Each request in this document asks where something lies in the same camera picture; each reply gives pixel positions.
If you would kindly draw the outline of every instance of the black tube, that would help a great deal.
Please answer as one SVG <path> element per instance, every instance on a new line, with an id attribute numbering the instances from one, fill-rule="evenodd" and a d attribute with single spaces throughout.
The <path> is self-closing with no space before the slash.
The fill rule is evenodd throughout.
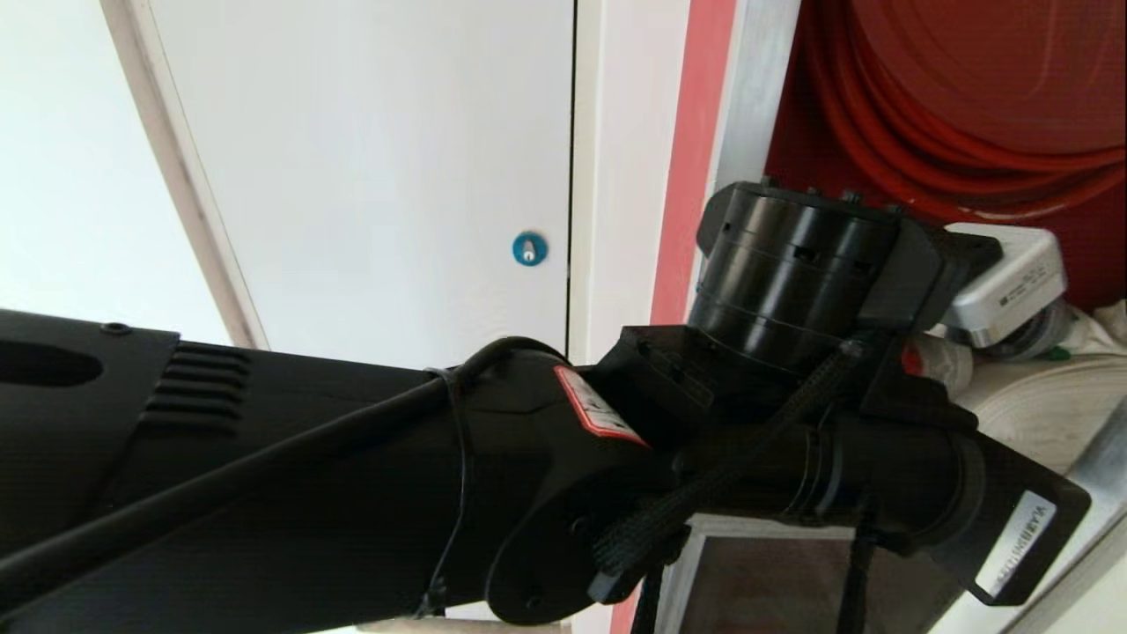
<path id="1" fill-rule="evenodd" d="M 514 350 L 561 357 L 540 342 L 506 338 L 471 357 L 459 379 L 472 381 Z M 12 554 L 0 562 L 0 620 L 273 480 L 388 440 L 445 396 L 444 382 L 433 379 Z"/>

